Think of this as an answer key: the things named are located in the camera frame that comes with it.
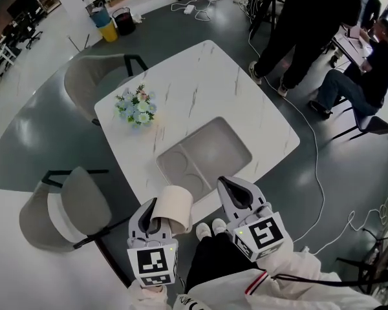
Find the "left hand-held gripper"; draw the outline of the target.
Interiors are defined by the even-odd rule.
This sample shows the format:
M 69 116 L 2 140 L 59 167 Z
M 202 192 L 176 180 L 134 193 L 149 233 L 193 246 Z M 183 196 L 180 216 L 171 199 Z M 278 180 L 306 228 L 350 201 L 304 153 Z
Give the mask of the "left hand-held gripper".
M 142 204 L 129 220 L 127 253 L 142 287 L 173 284 L 177 272 L 178 241 L 172 235 L 169 219 L 151 221 L 156 200 Z

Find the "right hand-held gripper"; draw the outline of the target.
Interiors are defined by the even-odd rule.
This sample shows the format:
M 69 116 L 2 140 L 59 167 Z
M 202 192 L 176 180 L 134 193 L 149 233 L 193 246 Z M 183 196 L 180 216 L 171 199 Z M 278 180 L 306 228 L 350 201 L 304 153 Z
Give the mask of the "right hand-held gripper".
M 249 261 L 256 262 L 282 246 L 285 226 L 258 186 L 238 177 L 220 176 L 217 191 L 224 212 L 233 221 L 228 224 L 232 242 Z M 242 210 L 254 212 L 240 218 Z

